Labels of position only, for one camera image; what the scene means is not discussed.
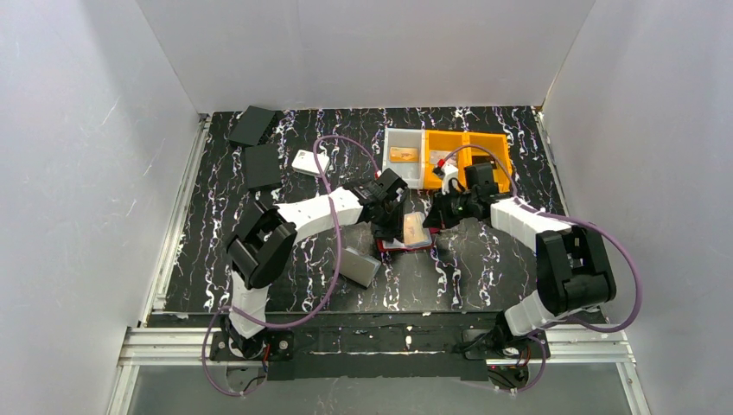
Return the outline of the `red leather card holder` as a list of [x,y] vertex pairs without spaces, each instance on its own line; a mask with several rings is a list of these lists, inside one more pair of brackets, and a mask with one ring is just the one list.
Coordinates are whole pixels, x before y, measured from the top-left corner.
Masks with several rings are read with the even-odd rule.
[[377,248],[380,252],[411,252],[432,247],[438,230],[423,227],[424,220],[422,212],[405,214],[402,239],[376,239]]

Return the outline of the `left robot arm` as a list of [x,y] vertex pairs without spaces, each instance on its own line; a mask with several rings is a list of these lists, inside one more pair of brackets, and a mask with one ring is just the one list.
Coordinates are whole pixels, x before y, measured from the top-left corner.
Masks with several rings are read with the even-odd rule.
[[225,243],[231,261],[232,299],[221,323],[231,346],[241,354],[258,349],[265,329],[270,285],[303,239],[342,226],[367,223],[382,252],[409,252],[432,247],[435,229],[423,226],[424,214],[404,211],[407,183],[393,170],[375,179],[360,179],[328,195],[266,206],[250,201],[241,222]]

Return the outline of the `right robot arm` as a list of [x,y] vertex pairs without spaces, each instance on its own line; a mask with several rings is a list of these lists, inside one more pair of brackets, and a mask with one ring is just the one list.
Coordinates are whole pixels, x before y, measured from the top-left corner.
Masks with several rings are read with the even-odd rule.
[[536,259],[536,289],[502,311],[494,326],[475,339],[496,352],[524,351],[531,335],[578,311],[615,298],[616,287],[599,232],[555,218],[510,194],[502,194],[490,164],[458,169],[440,161],[433,169],[442,184],[435,193],[432,214],[437,227],[452,228],[476,219],[509,234],[532,250]]

